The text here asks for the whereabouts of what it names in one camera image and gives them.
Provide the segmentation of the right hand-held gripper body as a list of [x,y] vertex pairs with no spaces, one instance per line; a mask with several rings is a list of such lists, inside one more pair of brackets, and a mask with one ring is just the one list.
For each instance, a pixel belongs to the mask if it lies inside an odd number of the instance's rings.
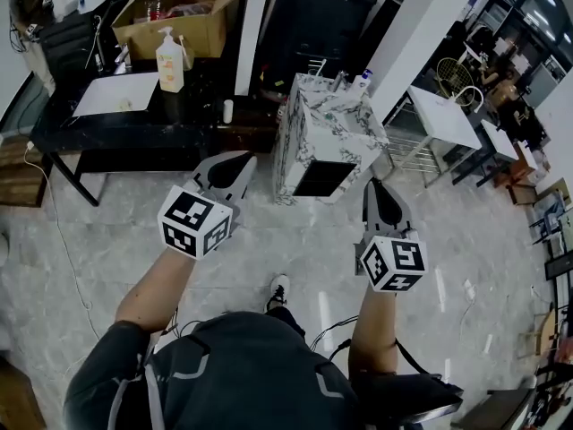
[[355,244],[355,274],[375,292],[406,292],[428,272],[426,243],[406,201],[372,178],[363,191],[362,240]]

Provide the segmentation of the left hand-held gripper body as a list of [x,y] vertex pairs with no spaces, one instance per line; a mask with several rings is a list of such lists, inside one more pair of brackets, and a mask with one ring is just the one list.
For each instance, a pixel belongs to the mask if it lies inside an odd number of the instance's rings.
[[238,203],[256,166],[246,150],[202,160],[183,186],[171,188],[158,212],[163,244],[197,261],[219,247],[238,226]]

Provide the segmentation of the person's right forearm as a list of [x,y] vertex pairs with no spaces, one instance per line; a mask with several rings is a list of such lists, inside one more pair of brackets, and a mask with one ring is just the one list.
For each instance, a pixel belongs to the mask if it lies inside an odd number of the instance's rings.
[[348,353],[348,373],[394,374],[398,369],[396,346],[396,294],[367,287]]

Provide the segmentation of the person's left forearm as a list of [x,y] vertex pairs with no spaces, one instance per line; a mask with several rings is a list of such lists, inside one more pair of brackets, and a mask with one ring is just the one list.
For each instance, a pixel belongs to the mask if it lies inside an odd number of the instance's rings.
[[167,248],[130,289],[117,308],[115,320],[144,331],[163,331],[175,314],[196,261]]

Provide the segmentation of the black marble counter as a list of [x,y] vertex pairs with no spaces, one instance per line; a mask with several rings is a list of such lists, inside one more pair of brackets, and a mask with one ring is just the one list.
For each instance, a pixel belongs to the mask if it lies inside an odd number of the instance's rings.
[[[278,104],[257,93],[236,96],[227,63],[201,60],[185,73],[181,92],[155,89],[145,110],[73,116],[86,82],[61,87],[46,104],[31,142],[90,205],[99,200],[81,183],[84,173],[192,170],[221,151],[268,153]],[[223,123],[223,102],[234,101]]]

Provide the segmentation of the person's black white shoe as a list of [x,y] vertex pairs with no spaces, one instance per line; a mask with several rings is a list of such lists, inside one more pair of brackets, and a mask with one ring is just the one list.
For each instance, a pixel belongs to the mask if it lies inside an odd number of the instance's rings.
[[266,311],[287,305],[290,291],[290,279],[286,274],[279,274],[273,278],[269,286],[270,298],[266,304]]

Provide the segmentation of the marble vanity cabinet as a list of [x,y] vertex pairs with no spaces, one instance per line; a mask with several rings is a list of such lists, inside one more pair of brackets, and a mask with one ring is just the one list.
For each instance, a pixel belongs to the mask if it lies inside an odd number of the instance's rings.
[[386,150],[389,139],[367,99],[350,90],[331,91],[333,81],[292,83],[272,151],[274,201],[336,202]]

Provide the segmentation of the black bag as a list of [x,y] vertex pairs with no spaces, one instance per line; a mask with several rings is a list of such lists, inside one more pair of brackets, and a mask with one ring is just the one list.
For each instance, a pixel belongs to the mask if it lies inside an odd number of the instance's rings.
[[421,368],[399,341],[395,345],[416,372],[360,373],[355,378],[365,424],[372,430],[423,430],[423,422],[458,411],[463,390]]

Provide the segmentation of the white sink basin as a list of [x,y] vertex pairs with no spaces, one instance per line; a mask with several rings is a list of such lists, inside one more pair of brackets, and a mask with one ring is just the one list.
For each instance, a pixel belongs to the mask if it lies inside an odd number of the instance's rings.
[[158,85],[158,73],[132,73],[98,78],[81,97],[73,116],[145,110]]

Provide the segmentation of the white square table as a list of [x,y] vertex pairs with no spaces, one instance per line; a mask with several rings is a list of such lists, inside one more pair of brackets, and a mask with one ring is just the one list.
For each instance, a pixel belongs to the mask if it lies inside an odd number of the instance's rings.
[[433,141],[457,145],[466,150],[458,160],[445,170],[442,170],[439,164],[435,165],[439,170],[438,175],[431,181],[424,179],[424,187],[429,188],[466,162],[482,148],[482,144],[455,97],[445,99],[415,86],[409,86],[406,92],[423,126],[425,136],[407,154],[399,166],[400,168],[405,168],[410,163],[421,168],[423,162],[418,155],[424,149],[429,150]]

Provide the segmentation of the orange soap pump bottle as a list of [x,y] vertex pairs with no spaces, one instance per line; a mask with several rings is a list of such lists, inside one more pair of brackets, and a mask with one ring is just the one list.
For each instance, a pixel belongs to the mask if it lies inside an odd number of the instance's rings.
[[158,30],[164,35],[163,41],[156,49],[160,89],[178,93],[184,86],[184,52],[181,45],[175,42],[169,26]]

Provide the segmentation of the person's dark shirt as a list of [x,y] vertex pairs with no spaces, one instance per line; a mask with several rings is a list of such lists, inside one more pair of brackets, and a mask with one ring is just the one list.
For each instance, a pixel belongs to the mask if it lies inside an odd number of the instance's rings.
[[349,381],[285,322],[224,314],[148,353],[112,325],[71,380],[67,430],[364,430]]

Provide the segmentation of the blue pump bottle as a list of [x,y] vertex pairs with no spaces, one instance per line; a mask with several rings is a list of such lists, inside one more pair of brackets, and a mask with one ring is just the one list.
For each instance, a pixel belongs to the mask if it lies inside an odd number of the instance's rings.
[[358,97],[362,97],[367,91],[370,83],[372,81],[372,72],[369,69],[365,69],[362,74],[357,75],[353,82],[353,90]]

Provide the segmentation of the wooden crate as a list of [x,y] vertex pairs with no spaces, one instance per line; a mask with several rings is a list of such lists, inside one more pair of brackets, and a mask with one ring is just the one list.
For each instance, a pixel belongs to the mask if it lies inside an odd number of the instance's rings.
[[14,136],[0,145],[0,205],[39,208],[42,205],[52,162],[36,148],[27,156],[27,137]]

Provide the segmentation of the brown cardboard box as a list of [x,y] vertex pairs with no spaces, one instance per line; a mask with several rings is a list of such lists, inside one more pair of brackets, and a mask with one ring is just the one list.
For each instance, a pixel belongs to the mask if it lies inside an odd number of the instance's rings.
[[112,29],[135,60],[150,60],[162,43],[165,27],[197,57],[219,58],[227,36],[227,7],[235,0],[129,0]]

